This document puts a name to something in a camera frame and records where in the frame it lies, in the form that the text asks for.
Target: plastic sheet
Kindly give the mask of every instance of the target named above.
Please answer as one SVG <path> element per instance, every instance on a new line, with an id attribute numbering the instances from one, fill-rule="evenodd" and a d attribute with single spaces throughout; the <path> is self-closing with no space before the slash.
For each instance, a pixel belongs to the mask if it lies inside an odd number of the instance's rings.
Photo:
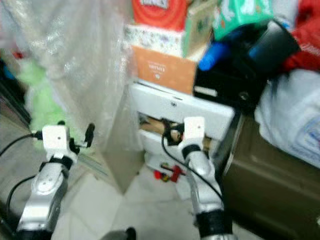
<path id="1" fill-rule="evenodd" d="M 1 4 L 15 22 L 11 31 L 21 34 L 19 39 L 45 68 L 56 102 L 74 125 L 84 130 L 95 123 L 95 142 L 105 149 L 115 116 L 121 114 L 122 124 L 130 129 L 123 147 L 138 149 L 138 118 L 127 89 L 130 49 L 123 45 L 131 2 L 3 0 Z"/>

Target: green plush toy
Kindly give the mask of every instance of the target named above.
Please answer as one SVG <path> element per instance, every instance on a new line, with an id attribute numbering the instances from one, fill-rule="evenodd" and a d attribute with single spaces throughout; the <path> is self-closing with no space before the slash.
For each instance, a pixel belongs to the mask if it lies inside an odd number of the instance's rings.
<path id="1" fill-rule="evenodd" d="M 76 140 L 82 140 L 82 135 L 72 126 L 70 117 L 55 102 L 46 70 L 31 58 L 21 60 L 20 66 L 16 78 L 29 86 L 26 102 L 32 118 L 30 129 L 38 131 L 45 125 L 56 125 L 62 120 L 70 127 L 70 135 Z M 42 148 L 42 143 L 36 142 L 35 145 Z"/>

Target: red cloth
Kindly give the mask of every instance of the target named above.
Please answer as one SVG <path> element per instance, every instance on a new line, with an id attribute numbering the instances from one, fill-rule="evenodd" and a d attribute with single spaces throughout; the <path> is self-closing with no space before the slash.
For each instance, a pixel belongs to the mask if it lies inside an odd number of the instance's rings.
<path id="1" fill-rule="evenodd" d="M 292 32 L 301 51 L 284 62 L 284 69 L 320 70 L 320 0 L 299 2 L 297 27 Z"/>

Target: black cable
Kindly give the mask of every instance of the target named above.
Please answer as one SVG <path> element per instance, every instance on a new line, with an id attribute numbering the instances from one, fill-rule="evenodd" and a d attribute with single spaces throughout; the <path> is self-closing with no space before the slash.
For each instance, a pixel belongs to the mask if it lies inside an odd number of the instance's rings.
<path id="1" fill-rule="evenodd" d="M 178 160 L 177 158 L 175 158 L 174 156 L 172 156 L 166 149 L 165 147 L 165 135 L 163 134 L 161 137 L 161 146 L 163 151 L 173 160 L 175 160 L 177 163 L 181 164 L 182 166 L 184 166 L 186 169 L 188 169 L 189 171 L 193 172 L 196 176 L 198 176 L 204 183 L 206 183 L 217 195 L 218 197 L 221 199 L 222 202 L 224 202 L 222 195 L 217 191 L 217 189 L 212 186 L 210 184 L 210 182 L 208 182 L 206 179 L 204 179 L 199 173 L 197 173 L 195 170 L 193 170 L 191 167 L 189 167 L 187 164 L 185 164 L 184 162 Z"/>
<path id="2" fill-rule="evenodd" d="M 27 134 L 27 135 L 18 137 L 16 140 L 10 142 L 10 143 L 0 152 L 0 157 L 1 157 L 12 145 L 14 145 L 15 143 L 19 142 L 20 140 L 27 139 L 27 138 L 33 138 L 33 137 L 34 137 L 34 134 L 33 134 L 33 133 L 30 133 L 30 134 Z"/>
<path id="3" fill-rule="evenodd" d="M 30 179 L 33 179 L 36 175 L 33 175 L 33 176 L 29 176 L 29 177 L 26 177 L 24 179 L 22 179 L 21 181 L 19 181 L 16 185 L 14 185 L 14 187 L 10 190 L 10 193 L 6 199 L 6 220 L 8 223 L 10 223 L 10 203 L 11 203 L 11 199 L 12 199 L 12 196 L 14 195 L 15 193 L 15 190 L 23 183 L 25 183 L 26 181 L 29 181 Z"/>

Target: olive green suitcase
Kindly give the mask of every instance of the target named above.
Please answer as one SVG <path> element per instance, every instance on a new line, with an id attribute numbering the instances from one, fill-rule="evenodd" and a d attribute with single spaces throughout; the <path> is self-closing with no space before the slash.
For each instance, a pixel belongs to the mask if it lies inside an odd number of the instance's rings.
<path id="1" fill-rule="evenodd" d="M 252 118 L 225 173 L 226 204 L 251 230 L 271 240 L 320 240 L 320 169 L 266 142 Z"/>

